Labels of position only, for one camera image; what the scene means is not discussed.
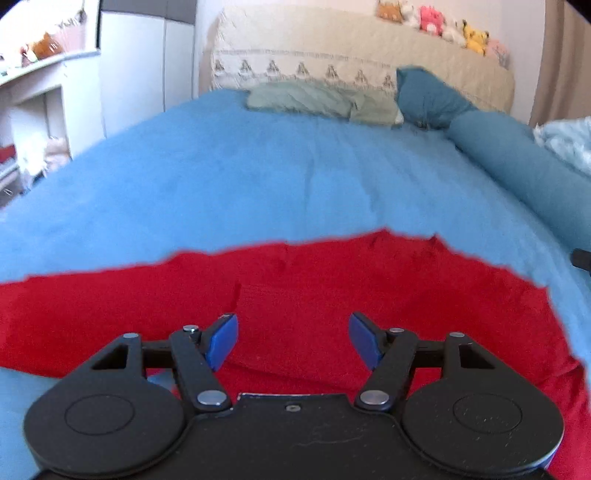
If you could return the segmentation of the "beige curtain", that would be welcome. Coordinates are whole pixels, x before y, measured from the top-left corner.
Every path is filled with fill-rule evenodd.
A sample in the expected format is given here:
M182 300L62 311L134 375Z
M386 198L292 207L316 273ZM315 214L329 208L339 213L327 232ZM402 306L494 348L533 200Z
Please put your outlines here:
M545 32L530 125L590 115L588 1L545 3Z

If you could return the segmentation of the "white shelf unit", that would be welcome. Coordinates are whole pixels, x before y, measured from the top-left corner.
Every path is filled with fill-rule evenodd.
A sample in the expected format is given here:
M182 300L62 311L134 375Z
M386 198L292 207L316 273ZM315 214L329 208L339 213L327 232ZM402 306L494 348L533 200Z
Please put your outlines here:
M1 18L1 203L105 137L99 2L19 1ZM48 32L64 52L38 61Z

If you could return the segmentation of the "beige quilted headboard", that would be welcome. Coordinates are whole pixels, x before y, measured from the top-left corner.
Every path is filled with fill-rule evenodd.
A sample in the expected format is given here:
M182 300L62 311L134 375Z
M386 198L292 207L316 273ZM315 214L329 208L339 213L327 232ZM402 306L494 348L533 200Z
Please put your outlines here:
M513 74L490 58L408 26L297 5L225 8L211 47L211 88L318 80L397 91L400 68L422 67L482 110L511 111Z

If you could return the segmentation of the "blue bed sheet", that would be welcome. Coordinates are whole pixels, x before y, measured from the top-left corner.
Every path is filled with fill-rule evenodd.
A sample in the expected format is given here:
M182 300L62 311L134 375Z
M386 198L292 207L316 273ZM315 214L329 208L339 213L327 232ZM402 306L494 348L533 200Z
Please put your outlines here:
M448 138L249 110L218 90L111 137L1 214L1 288L32 277L152 265L388 231L436 238L546 290L590 407L590 280L524 203ZM1 475L35 472L29 404L58 377L1 363Z

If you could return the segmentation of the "brown plush toy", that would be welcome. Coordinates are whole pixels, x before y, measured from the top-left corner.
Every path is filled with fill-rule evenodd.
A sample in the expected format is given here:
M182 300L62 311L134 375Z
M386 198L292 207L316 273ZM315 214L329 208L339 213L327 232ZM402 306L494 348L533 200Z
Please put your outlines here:
M399 1L384 1L377 2L376 15L378 18L394 23L403 23L404 15L402 13L402 6Z

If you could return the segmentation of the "teal duvet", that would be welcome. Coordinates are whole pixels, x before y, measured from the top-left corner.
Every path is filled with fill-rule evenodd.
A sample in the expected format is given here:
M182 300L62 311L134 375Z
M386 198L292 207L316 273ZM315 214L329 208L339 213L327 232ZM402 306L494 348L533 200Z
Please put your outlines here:
M590 248L590 178L539 146L529 126L503 113L473 110L456 117L447 136L565 246Z

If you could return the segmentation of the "red knit sweater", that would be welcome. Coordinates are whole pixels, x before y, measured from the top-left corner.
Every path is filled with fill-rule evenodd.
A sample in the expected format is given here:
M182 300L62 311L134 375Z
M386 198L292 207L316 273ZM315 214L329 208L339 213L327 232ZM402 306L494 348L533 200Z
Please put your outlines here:
M161 340L186 324L207 326L233 313L238 344L221 370L231 394L353 394L368 375L348 338L356 311L423 339L460 331L476 340L558 405L566 429L551 473L589 477L586 372L546 290L436 238L384 230L6 283L1 363L62 377L123 333Z

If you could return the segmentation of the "yellow pikachu plush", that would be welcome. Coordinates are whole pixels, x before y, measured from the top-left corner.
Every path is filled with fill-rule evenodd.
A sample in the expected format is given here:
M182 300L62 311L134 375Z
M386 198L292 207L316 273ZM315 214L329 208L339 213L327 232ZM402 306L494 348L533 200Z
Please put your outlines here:
M463 21L463 34L466 48L482 56L486 55L490 34L488 31L473 28L466 20Z

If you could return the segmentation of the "pale pink plush toy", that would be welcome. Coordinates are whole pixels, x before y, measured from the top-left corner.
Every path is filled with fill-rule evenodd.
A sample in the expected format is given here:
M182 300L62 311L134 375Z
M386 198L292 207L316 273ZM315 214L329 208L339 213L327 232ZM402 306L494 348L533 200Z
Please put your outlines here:
M510 66L510 51L497 39L490 39L486 46L485 56L497 62L502 68Z

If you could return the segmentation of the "white small plush toy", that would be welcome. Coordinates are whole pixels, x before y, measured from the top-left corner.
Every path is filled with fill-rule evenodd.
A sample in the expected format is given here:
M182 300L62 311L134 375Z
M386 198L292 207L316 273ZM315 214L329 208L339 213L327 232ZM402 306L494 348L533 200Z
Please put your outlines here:
M447 20L442 31L442 38L447 42L465 48L467 40L464 35L464 21L457 19Z

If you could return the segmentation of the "white wardrobe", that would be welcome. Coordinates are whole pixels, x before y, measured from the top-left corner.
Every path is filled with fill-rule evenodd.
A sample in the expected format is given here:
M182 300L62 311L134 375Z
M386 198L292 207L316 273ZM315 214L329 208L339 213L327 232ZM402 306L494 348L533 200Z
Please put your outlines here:
M101 1L97 30L105 135L193 98L197 2Z

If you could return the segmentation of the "green pillow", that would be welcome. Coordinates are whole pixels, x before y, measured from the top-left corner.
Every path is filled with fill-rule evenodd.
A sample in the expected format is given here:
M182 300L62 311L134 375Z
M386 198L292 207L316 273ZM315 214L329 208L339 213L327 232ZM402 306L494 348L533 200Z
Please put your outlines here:
M318 115L387 127L405 121L393 93L297 80L253 87L246 106L250 110Z

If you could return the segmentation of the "teal pillow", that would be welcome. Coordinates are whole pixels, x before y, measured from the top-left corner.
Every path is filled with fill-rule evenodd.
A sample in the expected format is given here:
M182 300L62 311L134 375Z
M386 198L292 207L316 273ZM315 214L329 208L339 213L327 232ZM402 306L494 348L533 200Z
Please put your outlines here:
M406 122L447 129L458 116L478 108L460 92L421 67L397 69L397 104Z

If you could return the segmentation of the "brown teddy bear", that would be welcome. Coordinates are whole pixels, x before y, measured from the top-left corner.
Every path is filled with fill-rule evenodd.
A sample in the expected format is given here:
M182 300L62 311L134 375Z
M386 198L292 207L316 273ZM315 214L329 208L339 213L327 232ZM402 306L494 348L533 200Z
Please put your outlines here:
M38 61L45 60L64 52L61 44L48 32L45 32L40 40L34 42L30 46L30 49Z

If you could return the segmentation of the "light blue blanket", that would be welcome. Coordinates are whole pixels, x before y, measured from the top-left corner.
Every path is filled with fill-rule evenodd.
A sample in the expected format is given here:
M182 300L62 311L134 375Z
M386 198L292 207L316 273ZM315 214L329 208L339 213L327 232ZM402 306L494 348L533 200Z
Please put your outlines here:
M536 143L578 172L591 174L591 117L555 120L533 129Z

